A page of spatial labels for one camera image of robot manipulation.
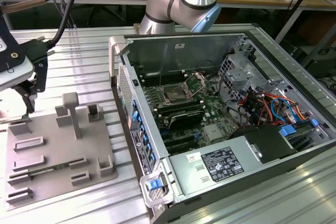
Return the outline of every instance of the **screw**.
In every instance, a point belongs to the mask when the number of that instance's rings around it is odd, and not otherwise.
[[[16,58],[19,57],[19,55],[18,55],[16,52],[12,52],[12,53],[10,54],[10,56],[11,56],[13,59],[16,59]]]

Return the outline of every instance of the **power supply label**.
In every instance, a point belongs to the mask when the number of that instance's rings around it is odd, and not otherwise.
[[[202,160],[214,182],[220,182],[244,171],[229,146],[202,155]]]

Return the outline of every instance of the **label sticker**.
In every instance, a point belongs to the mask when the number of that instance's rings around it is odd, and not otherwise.
[[[201,153],[200,152],[195,152],[195,153],[192,153],[192,154],[188,154],[186,157],[187,157],[189,163],[194,162],[194,161],[197,161],[197,160],[201,159]]]
[[[219,182],[244,171],[231,147],[225,147],[201,156],[214,182]]]
[[[175,49],[180,49],[180,48],[184,48],[184,43],[183,44],[176,44],[175,45]]]

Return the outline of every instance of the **white label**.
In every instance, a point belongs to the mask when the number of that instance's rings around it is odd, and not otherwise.
[[[201,153],[200,152],[195,152],[195,153],[192,153],[192,154],[188,154],[186,157],[187,157],[189,163],[194,162],[194,161],[197,161],[197,160],[201,159]]]
[[[175,49],[180,49],[180,48],[184,48],[185,44],[176,44],[175,45]]]
[[[242,168],[242,166],[241,166],[241,165],[237,165],[237,166],[235,166],[235,167],[233,167],[233,168],[234,168],[234,170],[239,170],[239,169]]]

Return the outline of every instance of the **pcie slot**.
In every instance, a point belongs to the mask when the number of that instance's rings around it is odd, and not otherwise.
[[[188,141],[194,140],[194,139],[195,139],[195,136],[191,135],[191,136],[182,137],[182,138],[179,138],[179,139],[175,139],[175,140],[172,140],[172,141],[165,142],[164,145],[166,147],[169,147],[169,146],[181,144],[183,142],[188,142]]]

